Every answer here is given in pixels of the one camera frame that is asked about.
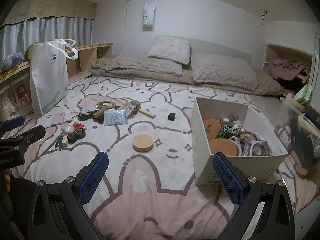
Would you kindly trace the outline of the left hand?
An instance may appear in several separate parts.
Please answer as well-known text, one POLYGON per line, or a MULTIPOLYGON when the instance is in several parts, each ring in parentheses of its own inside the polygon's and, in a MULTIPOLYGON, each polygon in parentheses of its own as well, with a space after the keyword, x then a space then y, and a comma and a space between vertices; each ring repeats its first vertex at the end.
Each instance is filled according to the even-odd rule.
POLYGON ((1 197, 5 197, 10 192, 11 170, 1 171, 1 197))

